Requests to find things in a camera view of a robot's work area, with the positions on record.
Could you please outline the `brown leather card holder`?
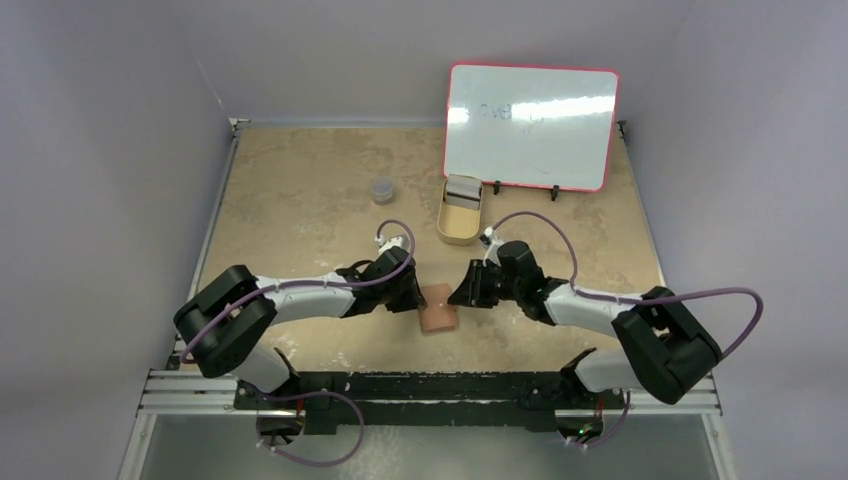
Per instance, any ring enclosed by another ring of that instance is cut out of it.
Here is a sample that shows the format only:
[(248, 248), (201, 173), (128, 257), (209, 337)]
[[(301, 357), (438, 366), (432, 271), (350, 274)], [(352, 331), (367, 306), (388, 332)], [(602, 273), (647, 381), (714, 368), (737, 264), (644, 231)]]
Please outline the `brown leather card holder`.
[(448, 284), (421, 288), (426, 306), (419, 309), (419, 326), (424, 335), (454, 331), (458, 326), (456, 307), (448, 303), (452, 289)]

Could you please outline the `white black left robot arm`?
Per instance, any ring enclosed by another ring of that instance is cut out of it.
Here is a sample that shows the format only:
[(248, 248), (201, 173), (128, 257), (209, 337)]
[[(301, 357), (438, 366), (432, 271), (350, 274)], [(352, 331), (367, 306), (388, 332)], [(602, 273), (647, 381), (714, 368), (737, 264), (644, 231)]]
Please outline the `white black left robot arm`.
[(311, 318), (349, 318), (378, 306), (392, 313), (427, 304), (412, 255), (400, 246), (381, 250), (320, 277), (274, 279), (255, 276), (244, 265), (226, 269), (174, 316), (185, 342), (180, 355), (206, 378), (232, 374), (259, 389), (272, 408), (297, 399), (298, 382), (284, 354), (262, 344), (276, 324)]

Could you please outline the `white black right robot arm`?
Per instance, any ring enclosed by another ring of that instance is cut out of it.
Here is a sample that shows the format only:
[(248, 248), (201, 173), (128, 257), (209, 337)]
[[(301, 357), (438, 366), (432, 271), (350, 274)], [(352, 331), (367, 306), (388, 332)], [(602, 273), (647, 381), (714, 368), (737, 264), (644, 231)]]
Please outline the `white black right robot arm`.
[(638, 389), (673, 405), (723, 358), (721, 348), (673, 293), (615, 296), (578, 289), (548, 276), (524, 241), (509, 241), (492, 259), (470, 261), (462, 282), (447, 291), (448, 308), (491, 309), (512, 301), (531, 320), (577, 327), (618, 340), (617, 350), (588, 348), (561, 370), (561, 392), (584, 407), (607, 390)]

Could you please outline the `stack of cards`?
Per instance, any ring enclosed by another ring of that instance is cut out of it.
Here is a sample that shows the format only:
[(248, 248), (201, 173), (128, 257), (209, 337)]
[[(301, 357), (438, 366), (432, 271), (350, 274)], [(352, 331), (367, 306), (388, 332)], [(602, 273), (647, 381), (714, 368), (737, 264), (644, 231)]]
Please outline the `stack of cards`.
[(444, 185), (444, 201), (451, 206), (478, 211), (482, 185), (482, 181), (474, 177), (449, 175)]

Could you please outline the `beige oval plastic tray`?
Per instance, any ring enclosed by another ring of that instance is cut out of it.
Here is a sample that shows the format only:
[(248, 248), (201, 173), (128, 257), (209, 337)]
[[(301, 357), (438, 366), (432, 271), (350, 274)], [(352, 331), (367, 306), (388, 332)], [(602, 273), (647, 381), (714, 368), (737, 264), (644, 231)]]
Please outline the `beige oval plastic tray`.
[(468, 245), (473, 243), (480, 232), (482, 218), (482, 201), (478, 211), (451, 206), (444, 201), (444, 185), (441, 192), (437, 231), (444, 243), (451, 245)]

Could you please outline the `red framed whiteboard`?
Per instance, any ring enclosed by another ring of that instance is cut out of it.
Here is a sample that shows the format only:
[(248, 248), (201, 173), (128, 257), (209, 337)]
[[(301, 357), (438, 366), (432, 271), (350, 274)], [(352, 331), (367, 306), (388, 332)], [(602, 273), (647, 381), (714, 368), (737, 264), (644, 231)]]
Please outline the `red framed whiteboard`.
[(603, 68), (454, 65), (444, 174), (491, 185), (601, 190), (619, 84), (619, 74)]

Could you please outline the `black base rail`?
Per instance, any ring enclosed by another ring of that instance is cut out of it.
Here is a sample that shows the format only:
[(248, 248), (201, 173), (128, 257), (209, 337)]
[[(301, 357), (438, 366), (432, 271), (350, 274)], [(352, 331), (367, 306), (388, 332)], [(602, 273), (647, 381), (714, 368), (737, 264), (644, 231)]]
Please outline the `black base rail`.
[(624, 405), (620, 393), (591, 393), (559, 371), (301, 372), (262, 394), (238, 381), (237, 410), (300, 412), (310, 435), (342, 425), (521, 427), (576, 433)]

